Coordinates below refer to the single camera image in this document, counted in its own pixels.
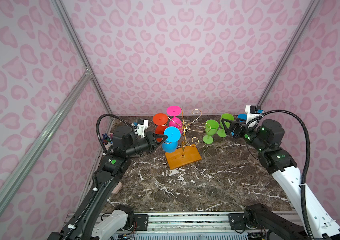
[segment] cable tie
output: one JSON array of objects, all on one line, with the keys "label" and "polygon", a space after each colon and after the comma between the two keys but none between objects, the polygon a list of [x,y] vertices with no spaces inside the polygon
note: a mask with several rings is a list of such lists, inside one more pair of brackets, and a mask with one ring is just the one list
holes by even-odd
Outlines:
[{"label": "cable tie", "polygon": [[72,225],[72,224],[68,224],[67,228],[76,229],[76,226],[74,226],[74,225]]}]

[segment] marble tabletop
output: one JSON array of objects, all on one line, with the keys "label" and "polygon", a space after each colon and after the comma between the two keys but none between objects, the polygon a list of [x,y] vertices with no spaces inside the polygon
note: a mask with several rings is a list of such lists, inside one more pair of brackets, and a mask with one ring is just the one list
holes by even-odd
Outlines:
[{"label": "marble tabletop", "polygon": [[[154,132],[152,117],[123,117],[127,122],[143,118],[149,120],[146,131]],[[195,118],[185,116],[189,122]],[[203,131],[201,123],[208,119],[219,121],[220,116],[202,116],[192,129]],[[112,130],[122,124],[116,119]],[[242,211],[255,203],[273,211],[292,210],[282,188],[251,156],[244,140],[215,134],[214,142],[205,144],[204,135],[187,132],[188,141],[199,138],[197,149],[202,159],[176,170],[169,169],[162,147],[132,159],[121,190],[111,195],[103,212],[112,212],[118,204],[131,205],[135,212]],[[254,148],[249,146],[249,150],[257,156]]]}]

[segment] wine glass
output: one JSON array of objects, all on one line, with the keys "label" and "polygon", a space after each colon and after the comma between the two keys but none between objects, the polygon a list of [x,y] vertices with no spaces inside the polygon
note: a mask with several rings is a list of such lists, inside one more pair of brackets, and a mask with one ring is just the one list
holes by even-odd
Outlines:
[{"label": "wine glass", "polygon": [[183,132],[183,129],[182,129],[182,121],[181,119],[177,118],[177,117],[173,117],[173,119],[170,120],[169,122],[169,127],[176,127],[179,129],[179,132]]},{"label": "wine glass", "polygon": [[[224,114],[221,115],[220,124],[221,124],[221,128],[222,128],[222,129],[219,129],[219,130],[217,131],[217,134],[218,134],[218,136],[220,136],[220,137],[226,137],[225,128],[223,127],[223,124],[222,124],[222,119],[234,120],[234,116],[231,115],[230,113],[224,113]],[[226,127],[229,127],[229,126],[230,126],[230,123],[225,122],[225,125],[226,125]]]},{"label": "wine glass", "polygon": [[214,119],[210,119],[206,121],[206,125],[205,125],[206,135],[203,137],[203,141],[206,144],[211,144],[214,141],[213,137],[211,136],[217,132],[218,128],[219,128],[219,123],[215,121]]}]

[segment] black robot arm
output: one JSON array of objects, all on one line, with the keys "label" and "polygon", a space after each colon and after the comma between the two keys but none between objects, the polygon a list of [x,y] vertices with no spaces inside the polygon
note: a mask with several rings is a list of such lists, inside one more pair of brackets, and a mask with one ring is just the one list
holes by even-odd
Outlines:
[{"label": "black robot arm", "polygon": [[[162,138],[162,140],[157,142],[156,139],[158,138]],[[92,189],[89,190],[85,199],[61,232],[52,232],[48,240],[98,239],[91,236],[96,220],[111,192],[130,166],[131,156],[140,156],[144,152],[151,154],[166,139],[166,135],[152,132],[146,132],[145,137],[138,139],[134,127],[118,127],[113,134],[113,145],[105,152],[98,169],[93,173]],[[129,216],[132,216],[132,210],[128,211]],[[130,226],[131,221],[127,221],[125,228],[129,229]]]},{"label": "black robot arm", "polygon": [[[225,122],[230,123],[230,126],[226,127]],[[222,119],[222,123],[227,135],[244,139],[258,151],[259,162],[269,174],[278,170],[283,171],[286,167],[297,167],[289,152],[281,147],[285,131],[279,122],[264,120],[257,130],[249,129],[245,122]]]}]

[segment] pink leopard print wall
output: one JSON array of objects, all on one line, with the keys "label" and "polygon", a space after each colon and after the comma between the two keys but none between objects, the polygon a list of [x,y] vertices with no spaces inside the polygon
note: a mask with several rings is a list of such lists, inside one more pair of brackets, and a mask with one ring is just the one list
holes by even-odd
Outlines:
[{"label": "pink leopard print wall", "polygon": [[83,73],[49,0],[0,0],[0,188]]},{"label": "pink leopard print wall", "polygon": [[[300,115],[311,140],[307,182],[327,212],[340,224],[340,1],[325,0],[266,101],[266,110]],[[284,146],[302,168],[305,138],[287,115]]]},{"label": "pink leopard print wall", "polygon": [[308,0],[66,0],[110,107],[241,113],[256,103]]},{"label": "pink leopard print wall", "polygon": [[[100,146],[95,123],[104,113],[88,83],[0,218],[0,239],[47,239],[61,230],[96,161]],[[102,121],[101,132],[107,121]]]}]

